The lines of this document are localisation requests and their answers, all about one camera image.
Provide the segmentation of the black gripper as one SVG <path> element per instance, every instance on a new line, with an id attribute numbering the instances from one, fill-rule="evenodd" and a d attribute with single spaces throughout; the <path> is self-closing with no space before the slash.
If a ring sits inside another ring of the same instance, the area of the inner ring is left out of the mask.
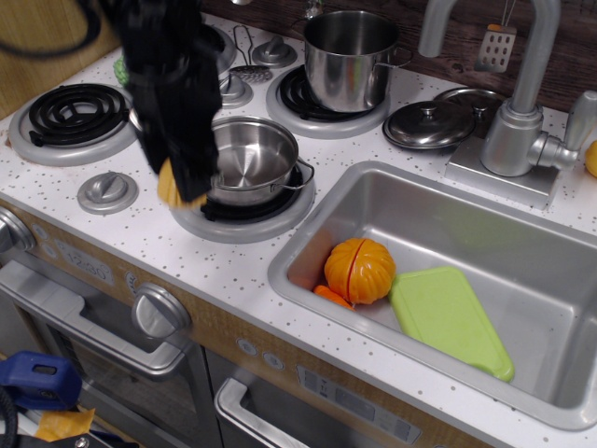
<path id="1" fill-rule="evenodd" d="M 154 172 L 170 160 L 186 202 L 207 195 L 218 175 L 211 126 L 221 108 L 216 64 L 220 50 L 217 36 L 195 37 L 185 45 L 163 37 L 123 39 L 127 89 L 141 121 L 143 151 Z"/>

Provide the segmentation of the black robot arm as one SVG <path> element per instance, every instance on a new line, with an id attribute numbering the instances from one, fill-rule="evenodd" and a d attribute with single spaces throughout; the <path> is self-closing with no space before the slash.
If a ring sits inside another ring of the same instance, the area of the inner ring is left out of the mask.
<path id="1" fill-rule="evenodd" d="M 212 131 L 222 107 L 221 43 L 203 24 L 199 1 L 104 1 L 118 34 L 137 137 L 150 167 L 164 166 L 184 203 L 204 198 L 217 175 Z"/>

